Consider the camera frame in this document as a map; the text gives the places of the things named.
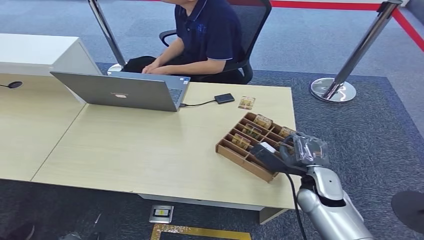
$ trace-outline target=black cable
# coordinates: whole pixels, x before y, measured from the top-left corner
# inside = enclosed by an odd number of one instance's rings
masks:
[[[216,102],[216,101],[217,101],[217,100],[212,100],[212,101],[207,101],[207,102],[204,102],[204,103],[194,104],[194,105],[181,103],[179,106],[180,106],[180,107],[196,107],[196,106],[201,106],[201,105],[205,105],[205,104],[213,103],[213,102]]]
[[[302,220],[301,220],[301,214],[299,212],[298,198],[296,197],[295,184],[293,183],[292,177],[288,173],[285,172],[285,175],[287,176],[288,180],[290,181],[291,192],[293,193],[294,210],[296,212],[297,222],[299,223],[299,228],[300,228],[300,231],[302,232],[303,240],[307,240],[306,234],[305,234],[305,229],[304,229],[304,226],[303,226]]]

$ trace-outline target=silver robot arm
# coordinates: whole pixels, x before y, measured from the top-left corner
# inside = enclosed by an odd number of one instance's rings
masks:
[[[323,240],[374,239],[339,176],[324,167],[329,163],[326,142],[294,132],[284,139],[279,152],[265,142],[250,150],[271,172],[302,177],[296,202]]]
[[[297,202],[323,240],[373,240],[364,219],[343,190],[337,174],[325,167],[307,167]]]

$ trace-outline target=black pants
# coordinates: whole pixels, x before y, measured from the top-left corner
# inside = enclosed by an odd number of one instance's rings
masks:
[[[152,56],[141,56],[137,58],[130,59],[128,63],[122,69],[123,72],[131,73],[141,73],[142,70],[147,66],[152,64],[156,60]],[[165,63],[167,65],[185,65],[189,64],[182,56],[177,56],[169,62]],[[191,82],[202,82],[202,83],[217,83],[217,84],[241,84],[243,82],[243,75],[239,70],[232,70],[221,72],[214,75],[186,75],[178,74],[179,76],[190,77]]]

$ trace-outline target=office chair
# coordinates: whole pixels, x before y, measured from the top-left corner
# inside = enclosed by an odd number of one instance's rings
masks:
[[[241,23],[241,46],[244,50],[244,58],[237,63],[228,64],[223,72],[242,69],[243,81],[240,84],[247,84],[252,80],[253,70],[250,64],[250,57],[259,33],[265,24],[271,12],[271,3],[269,0],[227,0]],[[159,38],[165,46],[169,44],[165,39],[169,36],[176,35],[176,30],[164,31],[159,34]]]

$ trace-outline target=light wood desk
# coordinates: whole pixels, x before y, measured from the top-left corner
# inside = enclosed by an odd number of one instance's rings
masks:
[[[226,93],[235,102],[176,113],[87,104],[33,181],[257,210],[265,223],[294,208],[288,179],[279,174],[266,183],[215,153],[215,144],[246,114],[242,96],[256,98],[252,112],[295,129],[291,89],[193,82],[183,102]],[[293,180],[299,189],[300,178]]]
[[[54,77],[0,74],[0,178],[30,181],[83,108]]]

